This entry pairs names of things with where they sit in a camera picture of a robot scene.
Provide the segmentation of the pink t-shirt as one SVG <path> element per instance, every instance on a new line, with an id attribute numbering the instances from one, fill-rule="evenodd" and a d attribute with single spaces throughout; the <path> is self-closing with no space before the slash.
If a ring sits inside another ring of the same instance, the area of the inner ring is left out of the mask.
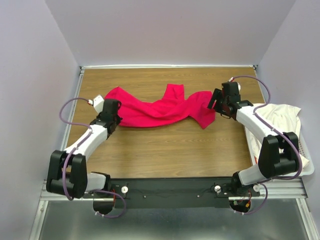
<path id="1" fill-rule="evenodd" d="M 168 84 L 163 97 L 155 102 L 141 101 L 119 86 L 105 96 L 121 102 L 118 114 L 122 118 L 119 124 L 122 127 L 161 127 L 191 117 L 202 129 L 216 119 L 216 112 L 208 109 L 211 97 L 210 91 L 197 91 L 185 98 L 182 84 Z"/>

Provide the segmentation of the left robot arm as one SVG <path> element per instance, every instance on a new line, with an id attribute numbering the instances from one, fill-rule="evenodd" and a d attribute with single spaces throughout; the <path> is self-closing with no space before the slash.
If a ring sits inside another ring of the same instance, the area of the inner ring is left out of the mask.
<path id="1" fill-rule="evenodd" d="M 67 104 L 83 100 L 94 108 L 97 116 L 89 124 L 65 120 L 62 112 Z M 119 116 L 122 103 L 117 99 L 96 96 L 93 100 L 75 97 L 60 109 L 59 118 L 68 125 L 83 126 L 87 130 L 64 150 L 55 150 L 51 156 L 46 178 L 46 191 L 66 196 L 68 200 L 80 199 L 85 193 L 95 192 L 104 198 L 111 191 L 111 177 L 106 173 L 87 173 L 87 161 L 94 151 L 106 141 L 121 123 Z"/>

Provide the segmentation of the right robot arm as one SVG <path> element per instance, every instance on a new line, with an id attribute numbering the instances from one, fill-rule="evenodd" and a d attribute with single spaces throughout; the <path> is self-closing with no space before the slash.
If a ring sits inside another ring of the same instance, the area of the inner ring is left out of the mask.
<path id="1" fill-rule="evenodd" d="M 299 153 L 299 140 L 294 132 L 283 132 L 258 115 L 258 107 L 248 100 L 242 100 L 239 84 L 233 80 L 216 88 L 208 103 L 222 116 L 242 124 L 261 143 L 257 164 L 235 172 L 231 178 L 230 191 L 241 196 L 248 186 L 270 179 L 291 180 L 300 175 L 303 164 Z"/>

